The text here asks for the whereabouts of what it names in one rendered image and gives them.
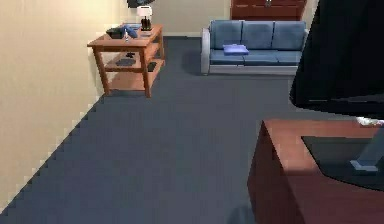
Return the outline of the blue three-seat sofa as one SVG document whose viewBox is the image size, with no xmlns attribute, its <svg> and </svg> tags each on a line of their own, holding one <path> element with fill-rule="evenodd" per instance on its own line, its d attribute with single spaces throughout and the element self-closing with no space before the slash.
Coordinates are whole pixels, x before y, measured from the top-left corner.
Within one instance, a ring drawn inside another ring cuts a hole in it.
<svg viewBox="0 0 384 224">
<path fill-rule="evenodd" d="M 304 21 L 213 20 L 202 29 L 200 71 L 294 76 L 308 33 Z M 249 54 L 225 55 L 230 44 L 245 45 Z"/>
</svg>

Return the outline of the brown wooden shelf table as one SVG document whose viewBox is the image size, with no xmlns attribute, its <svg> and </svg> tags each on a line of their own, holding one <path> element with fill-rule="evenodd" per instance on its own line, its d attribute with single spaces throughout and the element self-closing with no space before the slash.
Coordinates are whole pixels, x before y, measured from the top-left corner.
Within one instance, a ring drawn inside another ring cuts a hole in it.
<svg viewBox="0 0 384 224">
<path fill-rule="evenodd" d="M 143 91 L 147 98 L 152 96 L 151 88 L 165 64 L 163 26 L 153 25 L 148 37 L 141 30 L 137 34 L 137 38 L 129 37 L 128 42 L 124 37 L 112 39 L 104 34 L 87 44 L 93 50 L 105 95 L 109 95 L 112 90 L 124 90 Z M 131 59 L 135 59 L 136 63 L 132 66 L 117 66 L 117 61 L 129 58 L 126 57 L 128 52 L 135 53 Z M 156 63 L 153 72 L 147 70 L 150 62 Z"/>
</svg>

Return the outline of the reddish brown wooden cupboard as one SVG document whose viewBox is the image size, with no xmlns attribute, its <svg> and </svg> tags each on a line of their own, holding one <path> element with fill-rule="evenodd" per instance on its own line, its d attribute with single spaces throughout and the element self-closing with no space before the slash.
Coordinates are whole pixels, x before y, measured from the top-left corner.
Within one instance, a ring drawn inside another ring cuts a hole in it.
<svg viewBox="0 0 384 224">
<path fill-rule="evenodd" d="M 230 18 L 250 21 L 299 21 L 307 0 L 231 0 Z"/>
</svg>

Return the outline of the blue cloth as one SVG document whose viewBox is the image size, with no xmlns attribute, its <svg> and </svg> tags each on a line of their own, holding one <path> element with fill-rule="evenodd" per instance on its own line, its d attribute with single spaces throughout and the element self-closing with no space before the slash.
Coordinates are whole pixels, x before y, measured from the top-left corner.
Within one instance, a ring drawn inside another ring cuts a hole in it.
<svg viewBox="0 0 384 224">
<path fill-rule="evenodd" d="M 131 38 L 137 38 L 138 37 L 137 30 L 138 30 L 138 28 L 132 27 L 128 24 L 121 26 L 121 32 L 123 34 L 127 34 Z"/>
</svg>

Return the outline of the reddish brown television cabinet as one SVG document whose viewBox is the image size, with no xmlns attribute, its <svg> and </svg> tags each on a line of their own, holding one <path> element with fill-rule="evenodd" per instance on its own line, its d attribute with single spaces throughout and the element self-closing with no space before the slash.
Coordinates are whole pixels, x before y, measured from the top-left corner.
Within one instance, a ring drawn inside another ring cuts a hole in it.
<svg viewBox="0 0 384 224">
<path fill-rule="evenodd" d="M 247 181 L 256 224 L 384 224 L 384 192 L 324 176 L 301 140 L 375 132 L 354 121 L 264 120 Z"/>
</svg>

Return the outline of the blue cushion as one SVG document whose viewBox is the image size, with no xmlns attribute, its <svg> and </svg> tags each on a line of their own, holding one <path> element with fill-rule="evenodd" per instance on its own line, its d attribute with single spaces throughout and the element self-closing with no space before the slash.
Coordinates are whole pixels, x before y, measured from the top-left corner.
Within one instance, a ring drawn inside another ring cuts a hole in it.
<svg viewBox="0 0 384 224">
<path fill-rule="evenodd" d="M 224 54 L 227 56 L 243 56 L 248 55 L 249 51 L 245 45 L 230 44 L 223 46 Z"/>
</svg>

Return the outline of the black flat box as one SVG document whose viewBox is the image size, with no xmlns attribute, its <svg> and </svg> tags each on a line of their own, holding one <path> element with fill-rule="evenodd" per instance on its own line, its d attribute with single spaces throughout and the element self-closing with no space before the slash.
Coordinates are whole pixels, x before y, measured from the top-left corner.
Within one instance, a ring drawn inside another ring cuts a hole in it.
<svg viewBox="0 0 384 224">
<path fill-rule="evenodd" d="M 110 28 L 106 31 L 106 33 L 112 39 L 122 39 L 125 36 L 124 30 L 120 27 Z"/>
</svg>

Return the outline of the black television set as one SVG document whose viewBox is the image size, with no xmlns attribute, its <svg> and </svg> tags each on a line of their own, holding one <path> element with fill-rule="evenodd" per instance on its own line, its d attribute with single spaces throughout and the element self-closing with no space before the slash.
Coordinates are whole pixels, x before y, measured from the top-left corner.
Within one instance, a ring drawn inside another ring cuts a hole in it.
<svg viewBox="0 0 384 224">
<path fill-rule="evenodd" d="M 290 101 L 378 120 L 371 138 L 302 140 L 325 176 L 384 192 L 384 0 L 319 0 Z"/>
</svg>

